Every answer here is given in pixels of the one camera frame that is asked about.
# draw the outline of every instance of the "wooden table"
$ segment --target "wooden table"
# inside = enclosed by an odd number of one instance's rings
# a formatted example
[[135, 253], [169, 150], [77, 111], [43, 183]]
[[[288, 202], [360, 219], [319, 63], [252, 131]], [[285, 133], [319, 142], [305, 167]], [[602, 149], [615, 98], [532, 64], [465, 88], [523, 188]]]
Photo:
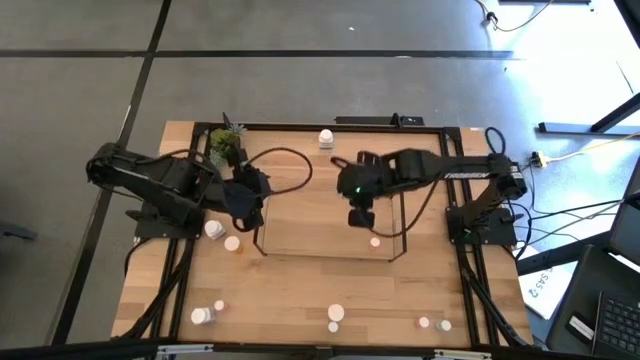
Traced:
[[[188, 148], [193, 127], [193, 122], [168, 122], [160, 153]], [[482, 129], [461, 130], [466, 155], [487, 153]], [[250, 157], [262, 149], [289, 146], [307, 154], [314, 163], [314, 180], [308, 188], [300, 190], [300, 193], [270, 200], [278, 204], [268, 207], [266, 227], [269, 229], [269, 225], [276, 224], [273, 225], [276, 230], [267, 230], [275, 231], [269, 236], [280, 234], [289, 239], [287, 241], [293, 237], [309, 237], [314, 242], [320, 241], [314, 237], [315, 233], [309, 234], [305, 230], [310, 226], [313, 232], [322, 232], [322, 239], [326, 239], [330, 252], [339, 250], [340, 244], [344, 244], [347, 252], [361, 253], [359, 251], [367, 249], [371, 237], [368, 231], [346, 226], [349, 207], [346, 199], [338, 199], [335, 194], [337, 170], [326, 165], [326, 155], [323, 157], [318, 154], [316, 133], [278, 132], [275, 136], [273, 131], [250, 130], [243, 144]], [[352, 160], [358, 150], [382, 154], [407, 147], [440, 153], [437, 136], [336, 134], [335, 151]], [[267, 155], [255, 164], [272, 176], [270, 182], [274, 189], [294, 185], [306, 174], [304, 163], [287, 153]], [[309, 204], [314, 201], [307, 201], [304, 192], [311, 194], [320, 191], [318, 189], [324, 189], [321, 183], [329, 180], [332, 181], [334, 193], [325, 195], [332, 203], [340, 204], [332, 205], [338, 206], [339, 210], [317, 212], [310, 216], [313, 206]], [[486, 183], [472, 181], [471, 185], [474, 195], [478, 195]], [[425, 188], [405, 195], [408, 220], [413, 218], [428, 190]], [[315, 203], [324, 201], [322, 194], [315, 196], [318, 197]], [[296, 201], [288, 203], [286, 197]], [[265, 257], [252, 245], [252, 232], [239, 233], [233, 229], [227, 215], [207, 213], [207, 219], [221, 221], [228, 234], [241, 239], [244, 251], [241, 254], [227, 252], [223, 241], [213, 241], [204, 235], [196, 242], [179, 340], [204, 343], [469, 347], [460, 274], [444, 219], [447, 204], [446, 188], [441, 182], [421, 220], [408, 233], [408, 252], [392, 263], [314, 256]], [[378, 215], [380, 226], [399, 229], [396, 213], [392, 211], [389, 214], [393, 215], [390, 216]], [[331, 233], [332, 238], [325, 236]], [[156, 295], [167, 243], [167, 239], [152, 240], [133, 254], [113, 335], [128, 330]], [[501, 247], [485, 246], [483, 250], [492, 299], [520, 336], [532, 341], [513, 259]], [[194, 307], [211, 307], [218, 299], [226, 301], [230, 307], [219, 314], [215, 323], [204, 326], [191, 323], [190, 314]], [[480, 338], [487, 343], [482, 305], [475, 300]], [[170, 299], [165, 308], [161, 335], [168, 333], [172, 302]], [[332, 334], [327, 330], [327, 307], [334, 303], [344, 306], [346, 316], [340, 322], [340, 330]], [[420, 316], [427, 316], [432, 324], [448, 319], [453, 329], [442, 333], [432, 325], [425, 330], [417, 330], [414, 321]]]

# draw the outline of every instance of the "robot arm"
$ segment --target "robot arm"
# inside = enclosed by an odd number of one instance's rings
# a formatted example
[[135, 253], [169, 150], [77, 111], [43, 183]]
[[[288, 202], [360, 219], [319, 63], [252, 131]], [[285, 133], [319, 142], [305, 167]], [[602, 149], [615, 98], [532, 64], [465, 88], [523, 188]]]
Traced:
[[358, 153], [356, 163], [333, 157], [341, 168], [337, 191], [354, 207], [349, 225], [373, 227], [373, 200], [428, 186], [436, 179], [487, 179], [489, 186], [474, 201], [455, 209], [455, 220], [468, 231], [481, 231], [504, 200], [527, 192], [516, 163], [501, 154], [440, 157], [427, 150], [404, 149], [386, 155]]
[[334, 157], [341, 168], [337, 190], [354, 207], [349, 225], [372, 228], [373, 200], [428, 186], [438, 179], [487, 179], [489, 185], [473, 201], [447, 208], [449, 236], [459, 252], [462, 276], [495, 321], [509, 345], [529, 346], [507, 323], [491, 297], [476, 278], [467, 260], [465, 244], [515, 244], [513, 215], [498, 209], [504, 200], [515, 200], [527, 188], [516, 163], [502, 154], [440, 157], [426, 150], [404, 149], [386, 155], [361, 151], [357, 162]]
[[[172, 157], [181, 152], [189, 156]], [[234, 224], [241, 220], [242, 227], [236, 227], [249, 231], [263, 224], [260, 210], [271, 191], [264, 173], [242, 165], [244, 150], [238, 147], [234, 154], [230, 164], [233, 178], [223, 180], [211, 162], [196, 161], [191, 150], [149, 158], [107, 143], [89, 160], [86, 171], [90, 182], [100, 187], [124, 187], [150, 205], [143, 206], [143, 211], [127, 212], [139, 224], [148, 220], [184, 228], [192, 219], [202, 217], [202, 209], [209, 209], [228, 213]]]

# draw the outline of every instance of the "small white cup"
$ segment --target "small white cup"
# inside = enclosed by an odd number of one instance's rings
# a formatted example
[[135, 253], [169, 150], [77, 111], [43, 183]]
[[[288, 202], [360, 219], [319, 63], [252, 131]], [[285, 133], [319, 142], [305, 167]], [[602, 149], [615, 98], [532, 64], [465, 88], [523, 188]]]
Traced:
[[224, 233], [226, 233], [227, 231], [219, 221], [209, 220], [204, 224], [204, 232], [212, 240], [216, 240], [224, 235]]
[[337, 332], [338, 332], [338, 329], [340, 328], [340, 326], [338, 325], [338, 323], [337, 323], [337, 322], [332, 321], [332, 322], [330, 322], [330, 323], [329, 323], [328, 328], [329, 328], [329, 332], [331, 332], [331, 333], [337, 333]]
[[380, 247], [380, 239], [371, 238], [371, 240], [369, 240], [369, 247], [371, 248], [371, 250], [376, 250], [377, 248], [379, 248]]
[[239, 254], [242, 252], [242, 244], [240, 244], [240, 239], [238, 239], [237, 236], [229, 236], [224, 241], [224, 248], [227, 249], [227, 251], [230, 251], [236, 254]]
[[195, 308], [191, 312], [191, 322], [194, 325], [204, 325], [216, 319], [213, 311], [209, 308]]
[[339, 304], [329, 306], [327, 313], [329, 314], [329, 319], [331, 319], [331, 321], [339, 322], [344, 319], [344, 308]]
[[222, 300], [216, 300], [216, 302], [213, 303], [213, 308], [216, 311], [220, 312], [220, 311], [223, 311], [223, 310], [225, 310], [227, 308], [227, 304]]
[[429, 319], [426, 316], [422, 316], [416, 319], [416, 326], [420, 329], [426, 329], [429, 327]]
[[449, 331], [451, 330], [451, 322], [449, 320], [442, 320], [436, 323], [436, 329], [440, 331]]
[[329, 129], [324, 129], [318, 135], [318, 143], [321, 149], [330, 149], [333, 147], [333, 133]]

